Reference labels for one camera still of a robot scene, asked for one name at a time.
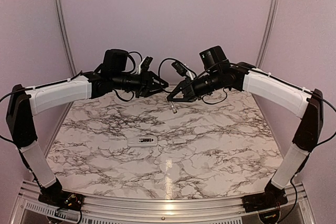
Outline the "white battery cover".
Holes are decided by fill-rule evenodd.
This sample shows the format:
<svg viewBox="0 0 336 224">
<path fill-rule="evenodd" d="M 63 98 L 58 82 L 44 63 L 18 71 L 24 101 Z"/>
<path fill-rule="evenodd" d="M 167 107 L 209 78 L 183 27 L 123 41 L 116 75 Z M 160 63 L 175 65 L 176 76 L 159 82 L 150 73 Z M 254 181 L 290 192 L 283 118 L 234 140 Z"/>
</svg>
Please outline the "white battery cover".
<svg viewBox="0 0 336 224">
<path fill-rule="evenodd" d="M 177 139 L 177 140 L 174 140 L 174 144 L 184 144 L 186 143 L 186 140 L 185 139 Z"/>
</svg>

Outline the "white remote control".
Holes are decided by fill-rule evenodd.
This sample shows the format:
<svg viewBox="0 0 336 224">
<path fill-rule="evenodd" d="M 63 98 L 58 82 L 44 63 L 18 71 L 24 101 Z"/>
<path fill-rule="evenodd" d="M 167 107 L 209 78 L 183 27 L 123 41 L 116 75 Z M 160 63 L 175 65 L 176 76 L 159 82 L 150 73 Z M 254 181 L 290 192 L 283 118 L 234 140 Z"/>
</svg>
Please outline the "white remote control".
<svg viewBox="0 0 336 224">
<path fill-rule="evenodd" d="M 134 137 L 128 139 L 127 145 L 128 147 L 155 147 L 157 139 L 155 136 Z"/>
</svg>

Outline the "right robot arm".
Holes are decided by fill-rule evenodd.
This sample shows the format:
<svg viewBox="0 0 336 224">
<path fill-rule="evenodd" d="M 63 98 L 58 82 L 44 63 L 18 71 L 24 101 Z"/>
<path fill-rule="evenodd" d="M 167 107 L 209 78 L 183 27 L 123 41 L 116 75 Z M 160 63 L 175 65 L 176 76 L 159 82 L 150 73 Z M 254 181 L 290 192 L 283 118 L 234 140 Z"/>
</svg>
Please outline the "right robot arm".
<svg viewBox="0 0 336 224">
<path fill-rule="evenodd" d="M 281 165 L 260 195 L 260 203 L 271 207 L 284 193 L 290 179 L 304 167 L 318 145 L 323 127 L 323 94 L 297 87 L 245 62 L 229 62 L 221 46 L 200 52 L 205 72 L 186 77 L 167 96 L 169 102 L 194 102 L 219 89 L 246 91 L 276 103 L 301 119 Z"/>
</svg>

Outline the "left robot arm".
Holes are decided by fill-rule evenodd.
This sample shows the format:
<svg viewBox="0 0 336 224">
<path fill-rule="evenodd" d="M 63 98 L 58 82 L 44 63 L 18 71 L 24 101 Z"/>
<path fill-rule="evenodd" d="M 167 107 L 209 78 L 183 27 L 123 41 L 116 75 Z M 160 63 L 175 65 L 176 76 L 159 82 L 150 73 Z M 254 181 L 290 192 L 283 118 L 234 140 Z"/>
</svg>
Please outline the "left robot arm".
<svg viewBox="0 0 336 224">
<path fill-rule="evenodd" d="M 66 202 L 66 193 L 50 168 L 38 144 L 34 116 L 64 104 L 102 97 L 119 90 L 130 92 L 133 98 L 147 98 L 168 87 L 168 83 L 149 70 L 152 57 L 127 71 L 127 61 L 134 59 L 122 49 L 109 49 L 103 62 L 94 71 L 80 72 L 74 77 L 23 87 L 17 84 L 8 94 L 6 123 L 19 154 L 35 176 L 41 194 L 54 205 Z"/>
</svg>

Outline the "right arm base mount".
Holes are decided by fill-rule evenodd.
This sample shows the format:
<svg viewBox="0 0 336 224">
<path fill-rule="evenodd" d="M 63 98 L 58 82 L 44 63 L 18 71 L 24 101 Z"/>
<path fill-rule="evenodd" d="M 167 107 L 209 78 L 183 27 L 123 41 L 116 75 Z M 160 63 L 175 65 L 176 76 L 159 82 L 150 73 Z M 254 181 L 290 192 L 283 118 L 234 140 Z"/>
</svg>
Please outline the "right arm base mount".
<svg viewBox="0 0 336 224">
<path fill-rule="evenodd" d="M 246 212 L 254 212 L 285 205 L 288 199 L 284 194 L 275 196 L 272 193 L 257 193 L 244 196 L 242 202 Z"/>
</svg>

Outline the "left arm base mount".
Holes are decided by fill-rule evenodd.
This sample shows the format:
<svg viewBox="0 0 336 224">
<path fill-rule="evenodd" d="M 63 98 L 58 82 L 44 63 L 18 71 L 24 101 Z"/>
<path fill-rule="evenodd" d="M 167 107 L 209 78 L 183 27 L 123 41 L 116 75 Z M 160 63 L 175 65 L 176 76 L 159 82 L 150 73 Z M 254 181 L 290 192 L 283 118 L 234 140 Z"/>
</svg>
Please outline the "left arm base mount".
<svg viewBox="0 0 336 224">
<path fill-rule="evenodd" d="M 84 195 L 69 191 L 61 191 L 59 194 L 54 194 L 52 196 L 40 194 L 38 201 L 60 209 L 80 211 L 84 201 Z"/>
</svg>

